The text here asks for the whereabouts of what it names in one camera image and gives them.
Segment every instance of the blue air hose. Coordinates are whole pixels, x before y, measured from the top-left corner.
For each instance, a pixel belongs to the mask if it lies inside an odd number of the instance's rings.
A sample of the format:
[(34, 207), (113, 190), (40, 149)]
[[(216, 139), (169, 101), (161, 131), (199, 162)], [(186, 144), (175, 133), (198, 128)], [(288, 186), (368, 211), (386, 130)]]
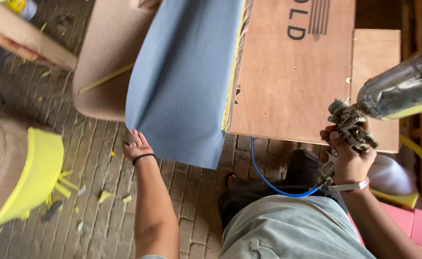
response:
[(314, 186), (312, 189), (301, 193), (301, 194), (288, 194), (285, 192), (282, 192), (280, 190), (278, 190), (275, 186), (271, 185), (265, 178), (264, 176), (261, 174), (261, 172), (259, 171), (259, 168), (257, 168), (256, 162), (254, 161), (254, 151), (253, 151), (253, 137), (251, 136), (251, 160), (252, 160), (252, 164), (254, 165), (254, 168), (256, 169), (257, 173), (259, 174), (259, 176), (262, 178), (262, 180), (270, 187), (272, 188), (275, 192), (277, 192), (280, 195), (284, 195), (284, 196), (288, 196), (288, 197), (293, 197), (293, 198), (300, 198), (300, 197), (306, 197), (309, 196), (310, 194), (318, 191), (318, 186)]

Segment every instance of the plywood board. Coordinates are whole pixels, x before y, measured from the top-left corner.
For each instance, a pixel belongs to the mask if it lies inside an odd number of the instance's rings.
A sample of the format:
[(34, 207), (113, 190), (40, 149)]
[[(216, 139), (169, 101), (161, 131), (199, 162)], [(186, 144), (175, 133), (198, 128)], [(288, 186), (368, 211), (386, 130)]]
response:
[[(400, 31), (386, 29), (356, 29), (353, 38), (351, 102), (357, 102), (358, 92), (372, 77), (400, 62)], [(378, 150), (397, 153), (399, 121), (371, 119), (372, 134)]]
[(322, 143), (350, 96), (354, 0), (255, 0), (229, 132)]

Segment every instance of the spray gun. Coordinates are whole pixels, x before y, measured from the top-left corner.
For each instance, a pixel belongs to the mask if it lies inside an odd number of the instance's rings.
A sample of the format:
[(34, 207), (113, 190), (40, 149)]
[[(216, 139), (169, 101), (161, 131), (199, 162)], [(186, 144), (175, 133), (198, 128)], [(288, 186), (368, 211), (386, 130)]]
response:
[[(369, 146), (377, 148), (377, 142), (362, 128), (366, 116), (389, 120), (422, 112), (422, 53), (369, 79), (359, 91), (357, 103), (335, 99), (328, 110), (328, 121), (337, 125), (337, 132), (353, 150), (364, 153)], [(328, 162), (319, 168), (318, 186), (333, 183), (339, 153), (331, 150), (328, 156)]]

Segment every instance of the foot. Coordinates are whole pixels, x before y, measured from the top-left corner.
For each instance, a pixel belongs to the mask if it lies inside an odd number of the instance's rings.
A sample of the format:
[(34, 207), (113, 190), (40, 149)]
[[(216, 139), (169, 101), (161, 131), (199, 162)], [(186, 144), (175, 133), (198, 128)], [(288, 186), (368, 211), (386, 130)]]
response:
[(230, 186), (238, 179), (237, 175), (234, 173), (229, 173), (226, 176), (226, 185), (227, 188), (230, 188)]

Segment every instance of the hand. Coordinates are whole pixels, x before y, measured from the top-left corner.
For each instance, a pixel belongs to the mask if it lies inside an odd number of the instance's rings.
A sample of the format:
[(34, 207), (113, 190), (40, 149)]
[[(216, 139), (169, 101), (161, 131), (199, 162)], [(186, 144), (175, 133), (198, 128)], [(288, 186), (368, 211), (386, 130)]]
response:
[(133, 161), (140, 155), (153, 154), (153, 149), (149, 146), (144, 134), (137, 132), (136, 129), (131, 130), (131, 133), (136, 137), (136, 141), (131, 144), (125, 142), (123, 146), (123, 153), (129, 160)]
[[(365, 122), (362, 128), (369, 130), (369, 123)], [(335, 125), (327, 126), (325, 130), (320, 131), (320, 136), (322, 138), (329, 137), (328, 144), (339, 152), (339, 157), (334, 165), (334, 183), (342, 185), (364, 181), (376, 158), (376, 150), (368, 146), (369, 151), (360, 155), (342, 139), (336, 130), (337, 126)]]

